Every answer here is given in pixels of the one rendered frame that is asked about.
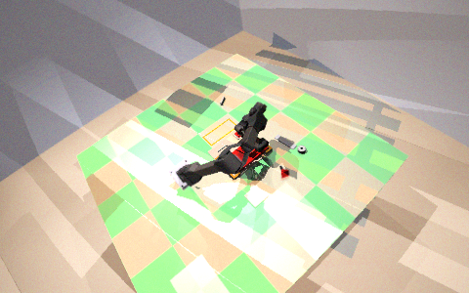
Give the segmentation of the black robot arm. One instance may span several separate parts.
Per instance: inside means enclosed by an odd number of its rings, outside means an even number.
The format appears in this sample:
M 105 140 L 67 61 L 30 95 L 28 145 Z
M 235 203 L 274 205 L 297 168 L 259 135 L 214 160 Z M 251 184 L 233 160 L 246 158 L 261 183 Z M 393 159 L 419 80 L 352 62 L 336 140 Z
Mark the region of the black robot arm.
M 242 125 L 246 130 L 242 139 L 237 144 L 227 146 L 215 160 L 201 165 L 196 161 L 179 168 L 176 174 L 181 181 L 192 187 L 204 176 L 219 172 L 227 175 L 237 173 L 246 164 L 249 154 L 255 148 L 254 145 L 259 132 L 264 131 L 266 128 L 268 122 L 267 117 L 264 115 L 266 110 L 266 104 L 261 102 L 257 102 L 251 107 L 249 113 L 243 115 L 239 121 L 239 125 Z M 245 151 L 241 162 L 230 151 L 233 147 L 241 147 Z

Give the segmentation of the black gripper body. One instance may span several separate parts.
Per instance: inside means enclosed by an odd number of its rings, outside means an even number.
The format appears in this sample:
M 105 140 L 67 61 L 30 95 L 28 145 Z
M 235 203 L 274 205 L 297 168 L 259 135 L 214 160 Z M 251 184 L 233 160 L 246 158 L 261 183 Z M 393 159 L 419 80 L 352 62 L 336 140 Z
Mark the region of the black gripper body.
M 242 125 L 239 125 L 236 124 L 234 126 L 234 130 L 237 132 L 237 133 L 240 133 L 241 135 L 244 135 L 245 133 L 245 129 L 243 128 Z M 265 139 L 265 138 L 259 138 L 257 137 L 257 140 L 256 140 L 256 143 L 255 143 L 255 149 L 258 150 L 258 151 L 262 151 L 264 148 L 266 148 L 267 146 L 269 145 L 269 142 Z

